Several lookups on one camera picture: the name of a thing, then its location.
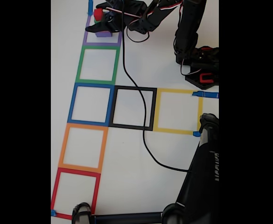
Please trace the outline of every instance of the colored tape square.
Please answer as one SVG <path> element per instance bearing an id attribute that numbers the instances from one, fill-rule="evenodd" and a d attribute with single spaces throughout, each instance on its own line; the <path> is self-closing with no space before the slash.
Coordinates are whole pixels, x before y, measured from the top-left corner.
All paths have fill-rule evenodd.
<path id="1" fill-rule="evenodd" d="M 70 131 L 76 129 L 77 131 L 86 130 L 88 133 L 78 134 L 77 131 L 72 133 L 75 135 L 72 141 L 75 141 L 71 144 L 69 141 Z M 63 139 L 63 146 L 61 151 L 60 160 L 58 166 L 61 168 L 89 171 L 94 173 L 101 173 L 105 146 L 106 146 L 106 138 L 107 138 L 108 127 L 103 126 L 90 126 L 90 125 L 81 125 L 81 124 L 71 124 L 68 123 L 66 126 L 65 136 Z M 68 160 L 71 162 L 67 163 L 65 161 L 65 153 L 72 151 L 75 153 L 75 160 L 71 162 L 71 158 Z"/>
<path id="2" fill-rule="evenodd" d="M 113 85 L 75 83 L 68 123 L 108 126 L 113 90 Z"/>
<path id="3" fill-rule="evenodd" d="M 161 95 L 162 93 L 180 93 L 180 94 L 190 94 L 190 96 L 192 95 L 194 91 L 193 90 L 177 90 L 177 89 L 163 89 L 163 88 L 158 88 L 157 89 L 157 98 L 156 98 L 156 109 L 155 109 L 155 122 L 154 122 L 154 128 L 153 128 L 153 131 L 155 132 L 167 132 L 167 133 L 176 133 L 176 134 L 190 134 L 190 135 L 193 135 L 193 132 L 194 131 L 198 131 L 199 128 L 200 128 L 200 116 L 202 115 L 203 113 L 203 98 L 201 97 L 194 97 L 194 99 L 197 99 L 198 102 L 197 102 L 197 112 L 196 112 L 196 130 L 185 130 L 183 128 L 164 128 L 164 127 L 159 127 L 159 118 L 160 118 L 160 113 L 161 113 Z M 171 107 L 171 106 L 167 106 L 167 109 L 171 110 L 172 111 L 172 114 L 174 115 L 176 113 L 176 111 L 179 111 L 177 110 L 176 108 L 174 107 Z M 187 117 L 188 114 L 185 112 L 185 111 L 179 111 L 180 114 L 182 114 L 182 116 L 184 117 Z"/>
<path id="4" fill-rule="evenodd" d="M 65 169 L 65 168 L 58 168 L 57 169 L 56 181 L 55 181 L 55 185 L 54 185 L 54 188 L 53 188 L 53 194 L 52 194 L 50 208 L 52 210 L 55 210 L 54 207 L 55 207 L 56 195 L 57 195 L 57 192 L 58 192 L 58 185 L 59 185 L 59 182 L 60 182 L 61 173 L 75 174 L 75 175 L 84 175 L 84 176 L 89 176 L 89 177 L 95 177 L 96 178 L 95 187 L 94 187 L 94 193 L 93 193 L 92 203 L 91 203 L 91 212 L 92 212 L 92 214 L 94 214 L 95 213 L 95 209 L 96 209 L 97 197 L 98 197 L 98 188 L 99 188 L 99 183 L 100 183 L 100 174 L 93 173 L 93 172 L 87 172 L 87 171 L 81 171 L 81 170 L 73 170 L 73 169 Z M 65 218 L 65 219 L 69 219 L 69 220 L 72 219 L 71 215 L 59 213 L 58 210 L 56 210 L 56 217 Z"/>
<path id="5" fill-rule="evenodd" d="M 144 117 L 141 118 L 140 120 L 139 120 L 139 117 L 138 117 L 138 120 L 141 122 L 140 125 L 114 123 L 115 111 L 116 111 L 116 107 L 117 107 L 117 98 L 118 98 L 118 95 L 119 95 L 119 90 L 134 91 L 135 94 L 140 95 L 139 92 L 138 92 L 138 89 L 136 87 L 134 87 L 134 86 L 118 86 L 118 85 L 116 85 L 114 87 L 114 96 L 113 96 L 113 100 L 112 100 L 112 108 L 111 108 L 111 115 L 110 115 L 110 119 L 109 119 L 109 126 L 110 127 L 119 127 L 119 128 L 129 128 L 129 129 L 142 130 L 143 129 L 143 119 L 144 119 Z M 151 112 L 150 112 L 150 114 L 147 114 L 147 117 L 149 117 L 150 121 L 149 121 L 149 125 L 145 127 L 145 130 L 152 131 L 153 130 L 153 125 L 154 125 L 154 113 L 155 113 L 157 88 L 140 87 L 140 90 L 142 92 L 146 92 L 146 91 L 152 92 L 152 103 L 150 105 Z M 134 104 L 134 106 L 137 106 L 138 108 L 141 108 L 140 113 L 141 113 L 141 115 L 143 115 L 144 114 L 143 101 L 141 100 L 140 96 L 139 96 L 139 99 L 140 99 L 140 101 L 138 102 L 139 105 L 138 104 L 136 105 L 135 102 L 133 102 L 133 104 Z"/>
<path id="6" fill-rule="evenodd" d="M 88 27 L 89 25 L 95 24 L 94 17 L 93 16 L 88 16 L 87 22 L 85 27 Z M 108 42 L 109 37 L 98 37 L 97 41 L 94 42 L 94 38 L 90 38 L 90 35 L 95 35 L 91 34 L 87 31 L 84 32 L 84 41 L 83 41 L 83 46 L 114 46 L 114 47 L 120 47 L 121 46 L 121 41 L 122 41 L 122 33 L 113 33 L 113 35 L 116 35 L 118 37 L 117 42 Z"/>
<path id="7" fill-rule="evenodd" d="M 118 62 L 119 47 L 83 46 L 79 59 L 76 82 L 114 85 Z"/>

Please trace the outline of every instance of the purple square outline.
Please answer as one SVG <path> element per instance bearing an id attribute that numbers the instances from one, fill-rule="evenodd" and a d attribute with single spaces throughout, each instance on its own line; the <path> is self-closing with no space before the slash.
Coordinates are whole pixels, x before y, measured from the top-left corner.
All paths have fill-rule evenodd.
<path id="1" fill-rule="evenodd" d="M 90 25 L 91 21 L 91 16 L 88 16 L 88 19 L 86 21 L 85 27 Z M 122 33 L 119 32 L 119 38 L 117 43 L 89 43 L 87 42 L 87 37 L 88 37 L 88 32 L 84 32 L 84 41 L 82 43 L 83 46 L 114 46 L 114 47 L 120 47 L 121 46 L 121 41 L 122 41 Z"/>

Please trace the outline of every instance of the purple block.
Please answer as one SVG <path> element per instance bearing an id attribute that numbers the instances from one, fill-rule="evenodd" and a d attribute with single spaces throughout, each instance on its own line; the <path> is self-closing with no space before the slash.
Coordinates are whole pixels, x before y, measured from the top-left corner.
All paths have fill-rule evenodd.
<path id="1" fill-rule="evenodd" d="M 112 33 L 109 31 L 96 32 L 96 37 L 111 37 Z"/>
<path id="2" fill-rule="evenodd" d="M 86 21 L 86 25 L 85 27 L 88 27 L 90 25 L 91 22 L 91 17 L 88 16 L 88 20 Z M 88 32 L 85 31 L 84 32 L 84 41 L 83 41 L 83 46 L 115 46 L 115 47 L 120 47 L 121 46 L 121 42 L 122 42 L 122 33 L 119 32 L 119 38 L 118 38 L 118 42 L 117 43 L 92 43 L 92 42 L 88 42 L 87 41 L 88 38 Z"/>

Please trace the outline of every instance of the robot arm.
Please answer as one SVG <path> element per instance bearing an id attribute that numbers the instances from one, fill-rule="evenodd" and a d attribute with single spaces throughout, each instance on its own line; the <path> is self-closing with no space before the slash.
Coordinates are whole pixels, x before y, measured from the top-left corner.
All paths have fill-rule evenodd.
<path id="1" fill-rule="evenodd" d="M 174 51 L 176 62 L 189 65 L 190 73 L 185 80 L 200 89 L 206 90 L 219 85 L 219 48 L 203 46 L 196 48 L 197 30 L 203 18 L 206 0 L 153 0 L 149 6 L 143 1 L 125 0 L 124 29 L 141 34 L 154 31 L 160 23 L 177 7 L 179 10 L 178 29 L 175 33 Z M 99 23 L 87 27 L 88 32 L 109 31 L 116 33 L 122 30 L 122 0 L 106 0 L 96 6 L 101 11 Z"/>

